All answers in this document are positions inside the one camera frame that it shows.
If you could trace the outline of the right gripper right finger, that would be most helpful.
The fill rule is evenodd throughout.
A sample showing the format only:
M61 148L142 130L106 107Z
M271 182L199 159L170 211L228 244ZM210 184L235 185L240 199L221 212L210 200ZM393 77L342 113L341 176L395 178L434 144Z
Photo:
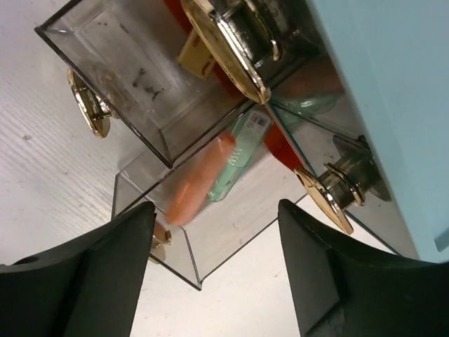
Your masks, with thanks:
M447 336L448 264L376 249L287 199L279 232L302 336Z

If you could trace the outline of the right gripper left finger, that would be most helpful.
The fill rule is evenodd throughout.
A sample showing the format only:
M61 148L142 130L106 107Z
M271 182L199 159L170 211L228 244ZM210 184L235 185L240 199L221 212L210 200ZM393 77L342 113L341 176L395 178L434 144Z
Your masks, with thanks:
M64 244L1 266L2 336L129 336L155 224L144 202Z

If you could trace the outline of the orange highlighter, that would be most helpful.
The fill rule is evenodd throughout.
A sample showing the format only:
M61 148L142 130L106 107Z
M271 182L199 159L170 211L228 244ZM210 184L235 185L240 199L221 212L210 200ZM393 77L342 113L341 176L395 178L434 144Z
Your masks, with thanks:
M208 146L205 154L187 172L176 189L165 212L169 225L183 226L195 217L235 146L236 141L228 132L222 133Z

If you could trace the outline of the green highlighter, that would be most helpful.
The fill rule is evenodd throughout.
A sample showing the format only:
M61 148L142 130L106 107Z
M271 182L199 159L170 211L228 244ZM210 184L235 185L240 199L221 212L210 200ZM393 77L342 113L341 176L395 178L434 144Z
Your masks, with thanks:
M271 125L271 117L261 107L251 109L235 122L231 135L235 138L236 146L208 192L208 199L211 202L221 201L229 194L260 147Z

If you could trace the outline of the teal orange drawer box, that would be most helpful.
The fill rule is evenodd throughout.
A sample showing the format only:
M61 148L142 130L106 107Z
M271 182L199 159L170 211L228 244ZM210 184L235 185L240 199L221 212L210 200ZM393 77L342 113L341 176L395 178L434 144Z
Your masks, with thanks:
M207 79L177 63L193 29ZM303 194L346 233L448 260L447 1L70 1L36 33L91 131L115 118L145 144L112 214L152 202L168 238L150 256L195 289ZM256 107L272 125L229 194L169 225L184 176Z

